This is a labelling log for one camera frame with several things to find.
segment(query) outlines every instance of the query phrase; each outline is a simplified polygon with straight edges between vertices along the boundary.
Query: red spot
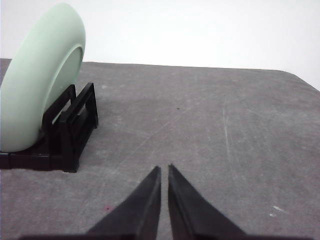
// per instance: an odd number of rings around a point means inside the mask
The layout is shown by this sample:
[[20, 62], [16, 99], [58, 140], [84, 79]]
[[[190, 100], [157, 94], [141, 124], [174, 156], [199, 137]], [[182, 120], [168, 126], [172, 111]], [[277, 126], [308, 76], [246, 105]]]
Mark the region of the red spot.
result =
[[105, 205], [104, 208], [103, 208], [104, 211], [108, 212], [108, 211], [111, 211], [112, 210], [112, 206], [110, 205]]

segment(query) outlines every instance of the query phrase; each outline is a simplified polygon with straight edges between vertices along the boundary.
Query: plate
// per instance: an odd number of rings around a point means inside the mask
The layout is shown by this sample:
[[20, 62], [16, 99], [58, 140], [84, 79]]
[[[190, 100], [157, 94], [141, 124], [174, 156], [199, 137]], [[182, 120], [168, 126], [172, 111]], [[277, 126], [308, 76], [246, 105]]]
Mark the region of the plate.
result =
[[37, 142], [44, 112], [77, 79], [85, 43], [84, 24], [66, 3], [51, 8], [33, 26], [1, 85], [1, 152], [25, 150]]

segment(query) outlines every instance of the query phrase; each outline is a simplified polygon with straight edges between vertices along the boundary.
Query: white wall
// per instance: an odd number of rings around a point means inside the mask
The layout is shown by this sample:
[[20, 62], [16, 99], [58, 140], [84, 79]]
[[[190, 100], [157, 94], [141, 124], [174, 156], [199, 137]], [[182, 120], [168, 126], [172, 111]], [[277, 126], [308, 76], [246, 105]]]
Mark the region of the white wall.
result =
[[83, 19], [84, 61], [275, 69], [320, 90], [320, 0], [1, 0], [1, 57], [59, 2]]

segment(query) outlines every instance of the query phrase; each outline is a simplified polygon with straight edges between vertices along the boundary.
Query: black plate holder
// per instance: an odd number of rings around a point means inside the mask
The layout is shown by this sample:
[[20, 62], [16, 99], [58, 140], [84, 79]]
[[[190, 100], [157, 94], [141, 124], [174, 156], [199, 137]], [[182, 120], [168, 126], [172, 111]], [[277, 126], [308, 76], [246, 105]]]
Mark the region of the black plate holder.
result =
[[[69, 101], [70, 106], [63, 111]], [[0, 169], [63, 170], [75, 173], [79, 167], [79, 157], [93, 129], [97, 127], [94, 84], [87, 83], [77, 97], [76, 87], [72, 84], [44, 113], [44, 137], [26, 150], [0, 152]]]

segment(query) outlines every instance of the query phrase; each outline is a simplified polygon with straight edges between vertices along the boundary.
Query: table surface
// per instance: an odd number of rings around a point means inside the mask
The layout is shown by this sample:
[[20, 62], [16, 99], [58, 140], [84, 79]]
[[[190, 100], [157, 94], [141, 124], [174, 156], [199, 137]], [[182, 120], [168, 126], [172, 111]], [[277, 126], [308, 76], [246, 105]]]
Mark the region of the table surface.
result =
[[[1, 79], [10, 60], [1, 60]], [[284, 71], [85, 62], [99, 127], [77, 173], [1, 171], [1, 235], [85, 233], [168, 165], [248, 234], [320, 239], [320, 92]]]

